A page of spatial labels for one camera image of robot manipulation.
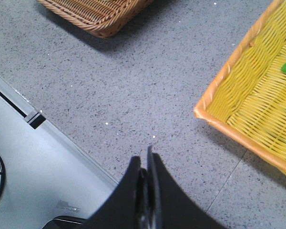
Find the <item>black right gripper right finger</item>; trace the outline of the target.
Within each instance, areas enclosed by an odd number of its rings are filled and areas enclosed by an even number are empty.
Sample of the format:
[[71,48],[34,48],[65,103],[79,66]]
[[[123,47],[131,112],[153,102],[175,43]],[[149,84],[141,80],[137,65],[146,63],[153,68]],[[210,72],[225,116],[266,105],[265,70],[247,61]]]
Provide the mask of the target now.
[[147,151],[149,227],[152,229],[223,229],[179,187],[152,146]]

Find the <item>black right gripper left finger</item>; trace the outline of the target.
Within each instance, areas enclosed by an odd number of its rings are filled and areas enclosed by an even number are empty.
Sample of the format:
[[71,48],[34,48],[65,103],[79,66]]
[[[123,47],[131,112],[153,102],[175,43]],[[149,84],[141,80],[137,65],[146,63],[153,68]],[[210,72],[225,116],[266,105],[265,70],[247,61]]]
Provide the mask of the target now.
[[138,156],[131,158],[116,189],[85,223],[86,229],[146,229],[147,172]]

